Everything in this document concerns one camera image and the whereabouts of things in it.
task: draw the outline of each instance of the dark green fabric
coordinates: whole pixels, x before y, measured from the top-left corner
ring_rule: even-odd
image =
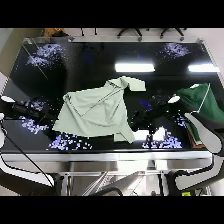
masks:
[[[205,83],[200,84],[198,87],[195,88],[180,89],[177,91],[177,95],[180,96],[181,100],[189,108],[191,108],[192,111],[197,111],[204,99],[207,89],[208,84]],[[199,114],[209,120],[224,122],[224,112],[219,108],[211,88],[208,91],[207,97],[201,107]],[[191,123],[190,127],[192,129],[196,141],[200,141],[195,126]]]

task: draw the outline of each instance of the black table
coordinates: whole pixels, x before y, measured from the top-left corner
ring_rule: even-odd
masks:
[[[69,91],[102,87],[107,80],[129,76],[145,81],[146,92],[125,90],[124,100],[128,119],[137,110],[150,109],[153,103],[169,99],[178,89],[193,84],[211,83],[211,89],[224,109],[223,87],[216,72],[190,72],[192,64],[212,63],[201,43],[155,42],[66,42],[24,44],[13,66],[3,95],[17,101],[33,101],[36,109],[52,104],[55,114],[60,112],[62,96]],[[39,68],[31,60],[36,60]],[[115,63],[153,63],[154,72],[117,73]],[[169,132],[170,141],[148,144],[147,136],[132,144],[114,142],[113,136],[85,138],[66,133],[58,134],[45,127],[33,125],[32,120],[4,121],[8,135],[28,154],[79,154],[109,152],[186,152],[192,149],[182,124],[160,117],[157,128]],[[18,153],[5,141],[3,153]]]

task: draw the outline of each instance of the green cloth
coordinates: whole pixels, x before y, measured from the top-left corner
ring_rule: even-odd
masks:
[[[84,137],[114,134],[115,141],[132,143],[135,139],[123,100],[126,87],[146,91],[145,82],[122,76],[101,88],[67,93],[53,130]]]
[[[190,107],[192,111],[197,111],[204,99],[207,89],[207,83],[199,84],[194,88],[180,89],[177,91],[177,95],[180,96],[181,100]],[[208,91],[199,114],[209,120],[224,122],[224,112],[219,108],[211,88]],[[195,140],[200,141],[197,129],[192,123],[190,123],[190,129]]]

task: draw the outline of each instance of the silver metal frame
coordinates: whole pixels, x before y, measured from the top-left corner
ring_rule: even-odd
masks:
[[[23,43],[36,44],[36,43],[49,43],[54,40],[55,43],[61,41],[68,42],[138,42],[138,37],[121,36],[119,39],[116,36],[78,36],[78,37],[62,37],[58,38],[25,38]],[[179,42],[179,43],[202,43],[205,45],[208,54],[215,64],[209,48],[205,41],[200,38],[186,36],[184,41],[180,41],[179,36],[164,36],[162,40],[158,36],[144,36],[142,42]],[[224,86],[224,79],[220,73],[218,77]],[[97,154],[28,154],[28,156],[36,162],[72,162],[72,161],[133,161],[133,160],[172,160],[172,159],[199,159],[211,158],[211,153],[208,151],[178,151],[178,152],[138,152],[138,153],[97,153]],[[27,161],[21,154],[3,154],[5,161]]]

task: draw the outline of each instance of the floor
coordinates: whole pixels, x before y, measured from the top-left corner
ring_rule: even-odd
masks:
[[[115,36],[119,33],[119,28],[97,28],[97,34],[103,36]],[[80,28],[65,28],[65,32],[73,36],[81,36]],[[94,35],[94,28],[83,28],[85,36]],[[143,40],[144,36],[150,36],[154,38],[154,41],[161,41],[159,36],[161,29],[151,28],[150,31],[146,29],[141,29]],[[187,38],[197,37],[203,38],[214,57],[214,60],[219,67],[221,74],[224,77],[224,28],[188,28],[185,33],[185,40]],[[136,36],[136,33],[133,29],[129,29],[124,33],[125,36]],[[170,40],[173,38],[173,41],[179,39],[179,34],[174,30],[170,29],[164,35],[163,41]],[[224,180],[221,180],[211,186],[211,191],[213,195],[224,195]],[[16,195],[14,192],[11,192],[0,186],[0,196],[5,195]]]

